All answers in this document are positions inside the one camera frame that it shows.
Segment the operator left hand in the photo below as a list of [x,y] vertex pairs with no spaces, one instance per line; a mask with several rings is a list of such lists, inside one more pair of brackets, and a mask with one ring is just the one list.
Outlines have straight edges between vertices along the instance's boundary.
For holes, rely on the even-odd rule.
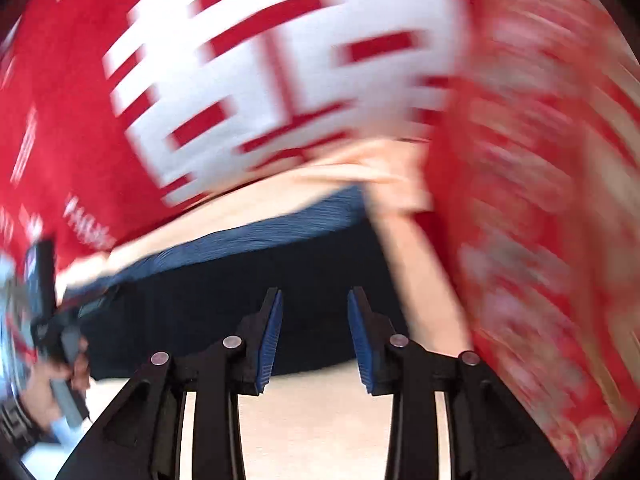
[[20,394],[21,404],[26,413],[43,431],[50,432],[54,422],[62,417],[56,402],[51,382],[70,381],[72,389],[81,396],[90,388],[90,367],[86,351],[88,341],[84,337],[79,341],[79,354],[72,367],[54,361],[38,361],[32,366],[26,388]]

